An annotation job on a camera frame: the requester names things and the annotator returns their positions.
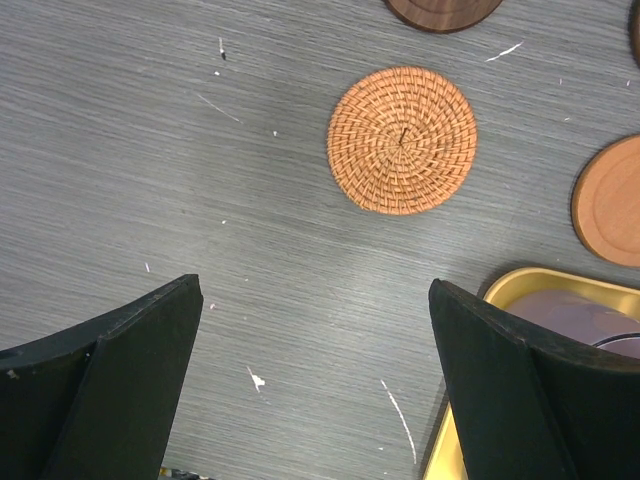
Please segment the orange wood coaster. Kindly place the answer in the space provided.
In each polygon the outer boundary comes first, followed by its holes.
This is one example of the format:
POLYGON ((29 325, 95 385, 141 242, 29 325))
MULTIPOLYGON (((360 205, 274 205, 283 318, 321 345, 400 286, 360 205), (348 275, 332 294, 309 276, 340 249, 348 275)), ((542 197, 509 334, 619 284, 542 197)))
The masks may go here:
POLYGON ((598 152, 573 190, 571 217, 583 245, 625 267, 639 265, 639 137, 598 152))

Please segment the dark wood coaster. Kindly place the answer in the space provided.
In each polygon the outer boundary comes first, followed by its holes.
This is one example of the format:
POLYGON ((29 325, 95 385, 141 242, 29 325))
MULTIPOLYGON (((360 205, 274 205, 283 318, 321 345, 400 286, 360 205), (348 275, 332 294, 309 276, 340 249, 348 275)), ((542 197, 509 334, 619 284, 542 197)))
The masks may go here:
POLYGON ((502 0, 385 0, 384 3, 397 18, 413 28, 448 34, 482 22, 502 0))
POLYGON ((628 21, 629 44, 633 59, 640 67, 640 0, 633 0, 628 21))

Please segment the purple glass mug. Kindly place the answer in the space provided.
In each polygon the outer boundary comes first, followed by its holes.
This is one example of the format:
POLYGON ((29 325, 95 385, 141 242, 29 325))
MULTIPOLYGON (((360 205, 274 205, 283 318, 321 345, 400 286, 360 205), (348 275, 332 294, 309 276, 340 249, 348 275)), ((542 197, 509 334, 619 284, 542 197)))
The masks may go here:
POLYGON ((536 291, 506 311, 581 343, 639 358, 639 322, 573 292, 536 291))

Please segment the rattan coaster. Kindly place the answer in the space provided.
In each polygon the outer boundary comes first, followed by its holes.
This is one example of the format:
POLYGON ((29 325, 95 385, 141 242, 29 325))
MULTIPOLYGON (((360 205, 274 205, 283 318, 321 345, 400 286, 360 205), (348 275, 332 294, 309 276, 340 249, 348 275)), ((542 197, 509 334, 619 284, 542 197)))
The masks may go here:
POLYGON ((471 104, 441 74, 376 71, 349 88, 328 124, 336 184, 358 207, 387 215, 431 210, 461 187, 476 155, 471 104))

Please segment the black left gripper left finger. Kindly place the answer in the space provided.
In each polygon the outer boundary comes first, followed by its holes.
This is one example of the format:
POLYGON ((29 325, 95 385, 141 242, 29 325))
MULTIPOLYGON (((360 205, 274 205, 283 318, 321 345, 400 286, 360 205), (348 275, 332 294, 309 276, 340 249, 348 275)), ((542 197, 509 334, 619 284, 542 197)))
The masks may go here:
POLYGON ((202 307, 186 274, 2 350, 2 478, 158 478, 202 307))

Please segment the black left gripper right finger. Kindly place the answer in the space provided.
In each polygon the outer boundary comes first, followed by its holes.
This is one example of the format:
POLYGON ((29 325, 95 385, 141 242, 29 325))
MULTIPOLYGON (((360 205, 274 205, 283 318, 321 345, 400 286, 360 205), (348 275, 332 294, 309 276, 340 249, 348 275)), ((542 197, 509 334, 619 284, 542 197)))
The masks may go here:
POLYGON ((431 324, 471 479, 636 479, 639 362, 436 279, 431 324))

